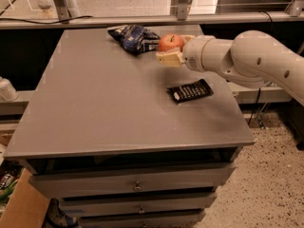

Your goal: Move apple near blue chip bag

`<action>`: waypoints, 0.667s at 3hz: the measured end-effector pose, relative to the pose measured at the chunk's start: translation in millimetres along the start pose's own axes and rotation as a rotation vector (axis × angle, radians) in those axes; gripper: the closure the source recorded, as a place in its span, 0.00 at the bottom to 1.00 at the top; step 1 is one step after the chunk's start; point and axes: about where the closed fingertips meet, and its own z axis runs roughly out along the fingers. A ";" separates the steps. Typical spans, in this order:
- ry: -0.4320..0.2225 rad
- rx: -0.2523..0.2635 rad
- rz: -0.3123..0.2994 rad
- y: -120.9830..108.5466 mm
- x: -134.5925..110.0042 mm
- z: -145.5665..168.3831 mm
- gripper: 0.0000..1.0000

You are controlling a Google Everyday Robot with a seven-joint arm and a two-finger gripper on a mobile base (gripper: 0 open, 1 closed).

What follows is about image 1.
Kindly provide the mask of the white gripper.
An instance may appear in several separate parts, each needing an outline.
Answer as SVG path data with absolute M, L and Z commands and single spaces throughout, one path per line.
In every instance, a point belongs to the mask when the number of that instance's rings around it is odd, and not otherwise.
M 203 52 L 206 45 L 214 40 L 214 36 L 209 35 L 181 35 L 185 43 L 182 52 L 179 47 L 169 49 L 168 51 L 158 51 L 156 57 L 158 62 L 167 67 L 181 67 L 183 63 L 190 70 L 197 72 L 209 71 L 209 68 L 203 63 Z

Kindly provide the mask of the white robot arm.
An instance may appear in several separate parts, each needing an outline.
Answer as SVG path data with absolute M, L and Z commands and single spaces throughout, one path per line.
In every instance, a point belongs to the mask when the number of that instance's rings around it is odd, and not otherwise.
M 280 86 L 304 105 L 304 57 L 271 35 L 247 30 L 233 40 L 211 35 L 164 35 L 156 57 L 167 67 L 212 71 L 240 86 Z

